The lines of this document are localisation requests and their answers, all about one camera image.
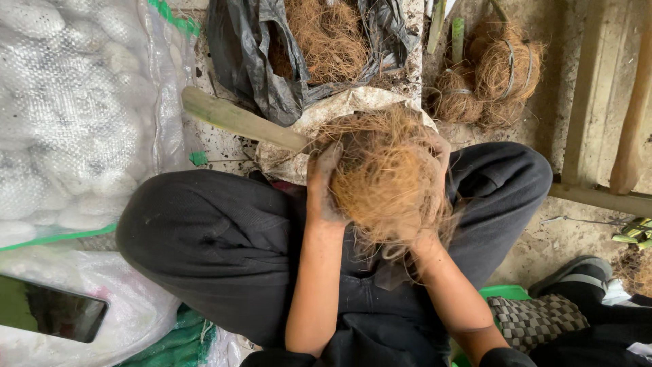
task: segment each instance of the dirty hand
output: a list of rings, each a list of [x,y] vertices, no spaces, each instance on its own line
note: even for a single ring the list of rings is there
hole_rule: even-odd
[[[436,165],[439,165],[438,167],[438,175],[437,179],[434,182],[435,185],[435,190],[441,192],[441,198],[443,200],[446,199],[446,172],[448,172],[449,168],[449,160],[451,158],[451,144],[448,143],[441,135],[439,135],[437,132],[435,132],[433,129],[426,128],[428,131],[428,142],[430,143],[430,146],[432,147],[431,154],[437,158],[437,161],[434,163]],[[430,217],[434,217],[437,215],[441,215],[441,212],[439,209],[441,208],[440,205],[432,205],[432,212],[428,214]],[[417,218],[415,220],[415,223],[421,223],[421,219]],[[438,235],[436,232],[432,231],[431,229],[419,227],[419,225],[414,225],[414,226],[409,226],[406,225],[404,227],[404,231],[406,233],[403,233],[402,236],[403,238],[416,238],[417,240],[413,243],[415,247],[421,246],[422,248],[426,246],[429,247],[431,243],[437,242],[441,246],[441,242],[439,242]],[[435,240],[431,241],[422,241],[425,238],[428,237],[436,237]]]
[[[342,157],[342,149],[342,143],[334,142],[319,157],[311,157],[308,162],[308,220],[320,219],[344,226],[351,221],[337,209],[329,187],[333,172]]]

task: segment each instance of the checkered bag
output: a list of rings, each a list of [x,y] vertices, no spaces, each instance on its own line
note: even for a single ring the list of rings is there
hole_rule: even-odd
[[[487,303],[500,322],[503,336],[514,349],[528,353],[540,343],[555,340],[569,331],[589,327],[577,306],[559,295],[535,300],[489,297]]]

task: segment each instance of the phone screen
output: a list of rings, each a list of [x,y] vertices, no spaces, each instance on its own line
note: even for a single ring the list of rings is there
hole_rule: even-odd
[[[90,343],[109,304],[0,275],[0,325]]]

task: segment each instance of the sleeve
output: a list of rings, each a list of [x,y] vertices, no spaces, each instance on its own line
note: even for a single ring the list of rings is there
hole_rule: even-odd
[[[525,354],[511,348],[493,348],[480,361],[480,367],[537,367]]]
[[[312,367],[317,358],[304,353],[283,349],[266,349],[253,352],[244,359],[241,367]]]

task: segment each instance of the person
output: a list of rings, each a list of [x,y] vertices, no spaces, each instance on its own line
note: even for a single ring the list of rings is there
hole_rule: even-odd
[[[607,261],[584,255],[530,287],[535,298],[570,300],[590,325],[534,348],[530,357],[538,367],[652,367],[652,298],[634,295],[629,306],[602,304],[611,277]]]
[[[508,348],[477,289],[546,197],[551,168],[513,142],[451,153],[433,139],[442,189],[454,208],[464,198],[464,209],[448,251],[428,229],[412,245],[424,285],[388,290],[377,285],[387,261],[356,258],[353,227],[329,191],[337,144],[316,159],[307,198],[212,170],[156,176],[121,216],[119,250],[208,320],[263,348],[243,366],[448,366],[449,335],[474,366],[534,366]]]

